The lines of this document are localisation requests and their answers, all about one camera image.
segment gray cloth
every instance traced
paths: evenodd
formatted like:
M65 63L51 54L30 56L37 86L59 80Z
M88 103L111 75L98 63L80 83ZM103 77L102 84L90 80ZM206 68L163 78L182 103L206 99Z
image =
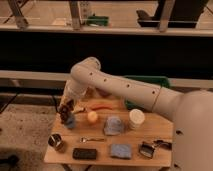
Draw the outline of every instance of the gray cloth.
M132 149L129 144L112 144L110 156L121 159L131 159Z
M119 135L124 132L124 123L118 116L109 116L105 123L105 135Z

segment orange object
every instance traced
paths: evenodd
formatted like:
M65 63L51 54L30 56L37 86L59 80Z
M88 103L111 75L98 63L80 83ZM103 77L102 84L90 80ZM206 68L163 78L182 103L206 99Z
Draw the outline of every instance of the orange object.
M113 110L111 106L108 105L103 105L103 104L98 104L98 105L93 105L89 107L91 110L100 110L100 109L109 109Z
M87 120L89 123L94 124L98 121L98 114L95 111L87 113Z

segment white cup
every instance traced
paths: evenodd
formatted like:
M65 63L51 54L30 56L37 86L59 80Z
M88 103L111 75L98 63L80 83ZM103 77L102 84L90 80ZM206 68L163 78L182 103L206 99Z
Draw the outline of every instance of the white cup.
M139 109L132 109L129 112L129 127L130 129L139 129L145 120L144 113Z

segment wooden table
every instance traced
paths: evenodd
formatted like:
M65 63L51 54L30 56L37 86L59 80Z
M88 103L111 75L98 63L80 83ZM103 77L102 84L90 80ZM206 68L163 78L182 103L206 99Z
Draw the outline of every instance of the wooden table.
M99 114L99 122L91 125L87 122L86 113L76 114L76 127L72 130L67 129L61 124L59 114L56 115L52 133L59 133L66 142L66 150L57 152L48 146L44 161L47 163L60 164L88 164L88 165L116 165L116 166L159 166L169 167L171 162L171 151L157 148L153 159L148 159L138 152L138 144L142 141L153 142L156 139L171 141L172 123L154 113L145 113L146 120L137 131L130 130L128 127L128 110L125 109L122 99L110 96L107 99L100 97L87 98L79 102L78 105L90 107L93 105L111 106L110 109L101 109L96 112ZM118 115L125 123L125 133L118 136L105 136L103 127L108 116ZM80 137L106 137L106 142L86 142L80 143ZM110 144L122 143L130 144L132 147L132 159L123 160L110 157ZM75 160L72 158L73 149L96 148L98 150L97 160Z

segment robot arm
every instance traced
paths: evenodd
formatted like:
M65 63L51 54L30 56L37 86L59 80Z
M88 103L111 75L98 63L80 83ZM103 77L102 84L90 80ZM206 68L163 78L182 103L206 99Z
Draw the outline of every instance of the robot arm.
M67 86L70 97L81 98L91 85L164 116L174 123L171 170L213 170L213 93L195 91L182 94L105 74L100 68L99 61L93 57L74 65Z
M158 85L112 76L101 72L100 68L100 62L93 57L74 65L69 84L71 96L81 98L88 86L94 86L172 120L172 112L181 93Z

